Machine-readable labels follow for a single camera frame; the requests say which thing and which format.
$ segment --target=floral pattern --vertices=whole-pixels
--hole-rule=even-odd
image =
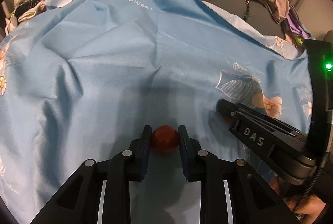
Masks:
[[[263,108],[268,116],[279,119],[282,114],[281,97],[275,96],[271,99],[265,97],[261,90],[259,77],[251,74],[237,62],[233,64],[233,70],[239,72],[239,74],[233,74],[225,70],[220,71],[220,80],[216,88],[238,103],[249,108]],[[237,77],[237,79],[222,82],[222,77],[225,79]]]
[[[312,97],[310,92],[303,88],[301,89],[301,101],[305,101],[305,104],[302,105],[303,112],[309,118],[312,115]]]
[[[0,49],[0,96],[3,96],[7,88],[6,79],[6,59],[5,55],[9,48],[9,43],[7,43],[4,48]]]
[[[284,40],[281,39],[280,37],[278,36],[275,36],[275,44],[280,47],[280,48],[283,48],[283,44],[284,44]]]
[[[5,181],[5,179],[4,179],[5,171],[6,171],[6,166],[5,166],[5,164],[2,162],[2,159],[1,159],[1,157],[0,157],[0,177],[1,177],[1,179],[3,180],[3,182],[5,183],[5,185],[7,185],[8,188],[9,188],[10,190],[12,190],[14,193],[18,194],[19,192],[16,191],[16,190],[15,190],[10,184],[8,184],[8,183]]]
[[[282,99],[279,96],[269,99],[262,93],[258,93],[252,98],[252,104],[255,107],[264,108],[267,115],[272,118],[279,119],[282,114]]]
[[[5,71],[2,71],[0,74],[0,96],[2,96],[7,88],[7,79],[5,75]]]
[[[19,25],[16,29],[16,35],[13,35],[12,33],[9,34],[9,41],[5,42],[3,40],[0,43],[0,96],[3,96],[6,89],[7,89],[7,77],[6,77],[6,66],[13,63],[13,57],[8,52],[8,48],[10,46],[10,43],[12,40],[14,40],[18,35],[23,35],[26,33],[26,30],[23,30],[22,28],[28,28],[29,24],[25,23],[24,25]]]

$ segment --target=black cable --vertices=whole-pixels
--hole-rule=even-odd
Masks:
[[[301,207],[301,205],[303,204],[303,202],[306,200],[306,198],[309,196],[311,190],[313,189],[315,183],[317,182],[325,164],[327,161],[327,158],[329,156],[329,152],[325,152],[324,156],[322,157],[321,161],[320,161],[320,165],[318,165],[318,169],[311,181],[311,183],[309,184],[308,188],[305,190],[305,192],[303,193],[302,197],[299,199],[299,201],[297,202],[295,208],[293,209],[293,212],[296,212],[297,209],[299,209],[299,207]]]
[[[308,188],[305,190],[305,192],[303,193],[302,197],[299,199],[299,201],[297,202],[293,212],[295,212],[297,209],[299,209],[299,207],[301,207],[301,205],[303,204],[303,202],[305,201],[305,199],[309,196],[311,190],[313,189],[315,183],[317,182],[319,175],[322,171],[322,168],[319,167],[316,171],[316,174],[312,180],[312,182],[310,183],[310,185],[308,186]]]

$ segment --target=human hand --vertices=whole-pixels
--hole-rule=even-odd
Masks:
[[[278,194],[281,194],[281,189],[279,186],[279,176],[274,174],[273,179],[270,181],[269,185]],[[296,195],[293,197],[284,198],[283,201],[289,207],[290,210],[294,210],[297,202],[302,195]],[[296,214],[305,214],[303,224],[312,224],[317,217],[320,215],[321,211],[326,206],[321,199],[316,195],[310,194],[307,199],[302,203],[302,205],[295,211]]]

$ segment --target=red ball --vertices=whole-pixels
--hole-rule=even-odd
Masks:
[[[178,132],[169,125],[160,126],[150,137],[150,146],[159,154],[172,153],[178,142]]]

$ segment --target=flower print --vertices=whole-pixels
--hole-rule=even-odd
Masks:
[[[307,117],[312,115],[312,103],[311,102],[307,102],[305,105],[302,106],[302,108],[303,108],[303,112],[305,113],[305,115]]]
[[[280,48],[283,48],[283,44],[284,44],[284,40],[281,39],[280,37],[278,36],[275,36],[275,44],[280,47]]]
[[[7,88],[7,79],[6,79],[6,76],[5,76],[5,72],[2,71],[1,75],[0,75],[0,96],[2,96],[5,91],[6,91],[6,88]]]
[[[282,114],[282,99],[279,96],[275,96],[271,99],[265,97],[262,93],[257,93],[252,98],[252,104],[255,107],[264,108],[268,116],[279,119]]]
[[[6,61],[5,61],[5,54],[8,50],[9,43],[5,45],[3,49],[0,49],[0,71],[5,69]]]
[[[3,177],[6,171],[6,166],[2,163],[2,159],[0,158],[0,176]]]
[[[302,95],[301,100],[306,102],[306,104],[302,105],[303,112],[309,118],[312,115],[312,96],[306,88],[301,89],[300,94]]]

